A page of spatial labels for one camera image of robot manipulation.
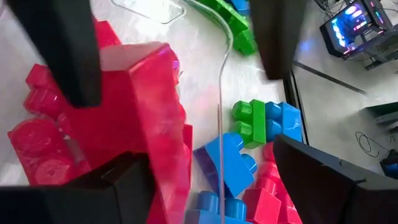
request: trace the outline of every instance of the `green building block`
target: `green building block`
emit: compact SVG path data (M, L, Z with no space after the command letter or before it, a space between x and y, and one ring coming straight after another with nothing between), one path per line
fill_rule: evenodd
M212 8L216 11L229 25L234 35L234 48L243 55L251 55L257 51L257 44L254 36L249 29L249 22L238 12L233 6L224 0L198 0L200 3ZM204 13L211 21L214 19L207 13Z
M266 143L266 105L259 100L238 101L232 108L234 131L239 133L244 147L254 149Z

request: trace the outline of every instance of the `white table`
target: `white table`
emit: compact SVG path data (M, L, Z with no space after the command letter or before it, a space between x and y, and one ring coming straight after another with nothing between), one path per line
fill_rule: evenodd
M92 1L95 17L107 20L124 44L159 40L170 43L181 62L180 101L193 125L194 149L217 136L218 76L226 50L223 31L196 10L182 4L187 13L173 24L163 25L111 4ZM17 123L30 115L22 107L28 87L24 80L34 63L42 63L30 40L8 10L0 17L0 185L27 185L27 179L7 137ZM238 100L284 101L282 82L266 80L258 55L243 57L234 50L222 79L224 131L229 129L230 110ZM260 150L244 149L257 163ZM191 196L208 185L193 160Z

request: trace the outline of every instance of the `blue building block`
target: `blue building block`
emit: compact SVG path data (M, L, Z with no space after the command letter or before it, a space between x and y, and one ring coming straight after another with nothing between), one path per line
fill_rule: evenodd
M254 182L253 173L257 170L257 164L251 156L239 153L243 148L243 139L238 133L225 133L223 142L225 195L235 198ZM219 192L220 138L217 137L195 150L193 155L205 173L211 188Z
M236 11L242 16L250 15L250 6L249 2L246 0L231 0L232 5L236 9Z
M199 193L197 206L185 213L186 224L221 223L219 216L219 202L214 192L202 191ZM246 205L242 200L227 198L225 200L225 224L250 224L246 222Z
M274 140L277 134L284 134L294 140L303 141L301 130L301 112L287 104L266 103L267 142Z

